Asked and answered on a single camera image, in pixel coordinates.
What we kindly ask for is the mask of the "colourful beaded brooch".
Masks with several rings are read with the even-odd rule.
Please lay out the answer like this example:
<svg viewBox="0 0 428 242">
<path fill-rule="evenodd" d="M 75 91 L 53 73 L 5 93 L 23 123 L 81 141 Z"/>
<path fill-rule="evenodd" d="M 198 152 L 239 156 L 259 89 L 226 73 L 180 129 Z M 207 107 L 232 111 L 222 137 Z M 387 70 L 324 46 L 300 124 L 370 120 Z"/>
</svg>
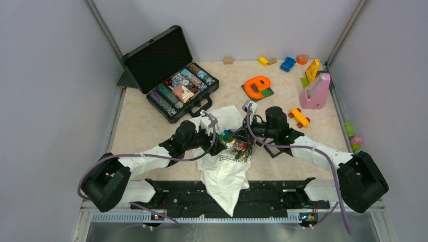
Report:
<svg viewBox="0 0 428 242">
<path fill-rule="evenodd" d="M 220 134 L 219 140 L 224 144 L 235 144 L 235 138 L 233 137 L 233 131 L 223 130 Z"/>
</svg>

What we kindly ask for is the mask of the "white printed t-shirt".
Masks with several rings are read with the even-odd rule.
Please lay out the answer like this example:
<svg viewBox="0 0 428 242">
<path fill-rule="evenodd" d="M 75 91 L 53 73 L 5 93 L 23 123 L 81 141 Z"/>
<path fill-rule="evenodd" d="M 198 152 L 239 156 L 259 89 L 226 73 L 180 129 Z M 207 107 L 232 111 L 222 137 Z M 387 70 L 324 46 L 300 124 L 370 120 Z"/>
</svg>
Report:
<svg viewBox="0 0 428 242">
<path fill-rule="evenodd" d="M 242 125 L 243 116 L 234 105 L 215 109 L 210 114 L 218 121 L 216 132 L 220 134 L 220 141 L 224 136 L 221 132 L 234 131 Z M 197 170 L 201 171 L 201 181 L 208 194 L 230 217 L 234 216 L 240 191 L 250 187 L 246 175 L 251 167 L 252 153 L 251 145 L 234 139 L 233 144 L 227 144 L 226 150 L 197 160 Z"/>
</svg>

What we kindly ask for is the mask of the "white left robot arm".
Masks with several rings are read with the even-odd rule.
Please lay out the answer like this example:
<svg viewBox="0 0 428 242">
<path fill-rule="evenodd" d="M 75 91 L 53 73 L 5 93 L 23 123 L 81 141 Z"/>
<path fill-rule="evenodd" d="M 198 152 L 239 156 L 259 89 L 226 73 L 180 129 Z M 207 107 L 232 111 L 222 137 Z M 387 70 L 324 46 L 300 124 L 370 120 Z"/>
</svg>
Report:
<svg viewBox="0 0 428 242">
<path fill-rule="evenodd" d="M 88 170 L 78 184 L 78 195 L 90 200 L 100 212 L 107 212 L 119 203 L 143 202 L 156 208 L 162 195 L 145 181 L 135 183 L 133 178 L 154 169 L 186 162 L 185 153 L 201 148 L 203 153 L 194 158 L 214 155 L 225 149 L 217 142 L 218 122 L 212 117 L 183 121 L 167 140 L 147 151 L 136 154 L 104 154 Z"/>
</svg>

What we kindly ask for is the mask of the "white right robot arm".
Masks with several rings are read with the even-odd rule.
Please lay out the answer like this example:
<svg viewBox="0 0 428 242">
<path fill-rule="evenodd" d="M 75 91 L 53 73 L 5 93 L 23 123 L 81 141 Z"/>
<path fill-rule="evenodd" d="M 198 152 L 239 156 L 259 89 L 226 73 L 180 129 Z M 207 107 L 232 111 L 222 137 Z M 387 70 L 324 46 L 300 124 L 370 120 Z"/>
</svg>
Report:
<svg viewBox="0 0 428 242">
<path fill-rule="evenodd" d="M 389 185 L 370 154 L 343 152 L 312 140 L 303 132 L 289 127 L 285 113 L 278 106 L 266 111 L 266 120 L 257 121 L 258 106 L 247 101 L 242 109 L 246 116 L 236 133 L 281 153 L 304 159 L 330 171 L 333 183 L 311 181 L 296 194 L 296 202 L 309 208 L 316 201 L 337 201 L 341 209 L 348 206 L 364 213 L 389 191 Z"/>
</svg>

